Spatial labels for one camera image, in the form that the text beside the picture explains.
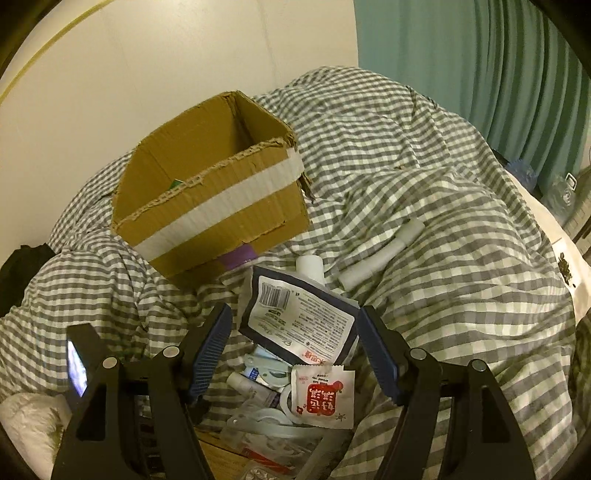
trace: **metal pivot bolt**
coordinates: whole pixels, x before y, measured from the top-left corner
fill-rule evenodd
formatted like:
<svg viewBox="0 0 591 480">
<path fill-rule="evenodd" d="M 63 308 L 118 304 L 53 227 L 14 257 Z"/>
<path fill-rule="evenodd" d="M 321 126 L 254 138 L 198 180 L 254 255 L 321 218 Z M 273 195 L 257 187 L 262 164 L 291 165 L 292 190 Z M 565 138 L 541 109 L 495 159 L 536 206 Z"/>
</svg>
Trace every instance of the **metal pivot bolt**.
<svg viewBox="0 0 591 480">
<path fill-rule="evenodd" d="M 482 360 L 476 359 L 472 362 L 472 368 L 477 372 L 483 372 L 486 370 L 486 364 Z"/>
<path fill-rule="evenodd" d="M 410 350 L 410 356 L 415 360 L 425 360 L 427 358 L 427 352 L 422 348 L 413 348 Z"/>
<path fill-rule="evenodd" d="M 108 356 L 103 360 L 103 368 L 113 368 L 117 365 L 117 359 L 114 356 Z"/>
<path fill-rule="evenodd" d="M 162 354 L 166 358 L 173 358 L 173 357 L 177 356 L 180 353 L 180 351 L 181 350 L 179 350 L 177 346 L 171 345 L 171 346 L 166 347 L 164 349 L 164 351 L 162 352 Z"/>
</svg>

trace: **cardboard box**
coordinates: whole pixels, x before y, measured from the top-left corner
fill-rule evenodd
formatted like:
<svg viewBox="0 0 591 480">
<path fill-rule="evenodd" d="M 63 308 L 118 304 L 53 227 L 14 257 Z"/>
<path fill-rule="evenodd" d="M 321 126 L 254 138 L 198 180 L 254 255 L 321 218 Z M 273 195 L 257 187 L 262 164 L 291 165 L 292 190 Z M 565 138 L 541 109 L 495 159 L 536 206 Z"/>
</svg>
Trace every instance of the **cardboard box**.
<svg viewBox="0 0 591 480">
<path fill-rule="evenodd" d="M 243 93 L 222 93 L 140 142 L 113 198 L 112 230 L 194 288 L 307 230 L 301 188 L 290 127 Z"/>
</svg>

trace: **curtain fold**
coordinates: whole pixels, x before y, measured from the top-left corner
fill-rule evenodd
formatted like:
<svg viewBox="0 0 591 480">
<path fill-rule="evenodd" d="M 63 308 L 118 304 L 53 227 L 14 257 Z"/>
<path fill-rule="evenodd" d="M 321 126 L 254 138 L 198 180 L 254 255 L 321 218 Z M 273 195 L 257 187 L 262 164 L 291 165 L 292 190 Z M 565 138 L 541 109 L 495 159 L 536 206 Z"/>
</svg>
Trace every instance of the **curtain fold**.
<svg viewBox="0 0 591 480">
<path fill-rule="evenodd" d="M 577 173 L 590 80 L 529 0 L 355 0 L 359 65 L 470 121 L 545 192 Z"/>
</svg>

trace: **gingham bedding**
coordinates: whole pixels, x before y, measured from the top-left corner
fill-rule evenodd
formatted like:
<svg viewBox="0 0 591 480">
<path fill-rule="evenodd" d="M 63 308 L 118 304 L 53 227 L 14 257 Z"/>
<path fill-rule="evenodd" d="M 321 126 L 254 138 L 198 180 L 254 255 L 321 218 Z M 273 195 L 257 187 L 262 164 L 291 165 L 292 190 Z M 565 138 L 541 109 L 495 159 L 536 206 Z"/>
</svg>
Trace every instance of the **gingham bedding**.
<svg viewBox="0 0 591 480">
<path fill-rule="evenodd" d="M 376 307 L 385 324 L 438 360 L 489 363 L 521 426 L 538 478 L 550 478 L 582 433 L 588 412 L 569 395 L 575 321 L 551 245 L 480 133 L 411 88 L 354 68 L 314 70 L 256 100 L 298 135 L 314 203 L 308 232 L 258 261 L 294 269 L 319 254 L 327 285 Z M 121 358 L 153 356 L 178 343 L 218 301 L 236 310 L 244 271 L 184 293 L 111 234 L 111 197 L 129 154 L 110 163 L 72 200 L 50 246 L 59 254 L 0 322 L 0 400 L 66 387 L 66 326 L 91 322 Z M 343 292 L 339 271 L 383 246 L 402 222 L 421 236 L 386 267 Z M 589 365 L 589 321 L 570 378 L 575 405 Z M 226 386 L 252 343 L 236 330 L 206 394 L 202 424 L 219 430 L 242 397 Z M 381 392 L 362 352 L 357 391 L 366 393 L 356 433 L 332 478 L 371 479 L 400 409 Z M 449 419 L 443 401 L 425 478 L 436 478 Z"/>
</svg>

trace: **white tape strip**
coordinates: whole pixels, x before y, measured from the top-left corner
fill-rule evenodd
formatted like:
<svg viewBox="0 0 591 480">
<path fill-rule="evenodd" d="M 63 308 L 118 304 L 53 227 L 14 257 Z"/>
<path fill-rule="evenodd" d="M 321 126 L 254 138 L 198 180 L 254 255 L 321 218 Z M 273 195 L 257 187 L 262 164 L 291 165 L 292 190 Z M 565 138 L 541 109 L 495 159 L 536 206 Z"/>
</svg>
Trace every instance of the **white tape strip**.
<svg viewBox="0 0 591 480">
<path fill-rule="evenodd" d="M 218 193 L 134 248 L 147 261 L 152 261 L 249 205 L 286 188 L 294 183 L 303 171 L 304 164 L 300 154 L 290 148 L 288 157 L 282 162 Z"/>
</svg>

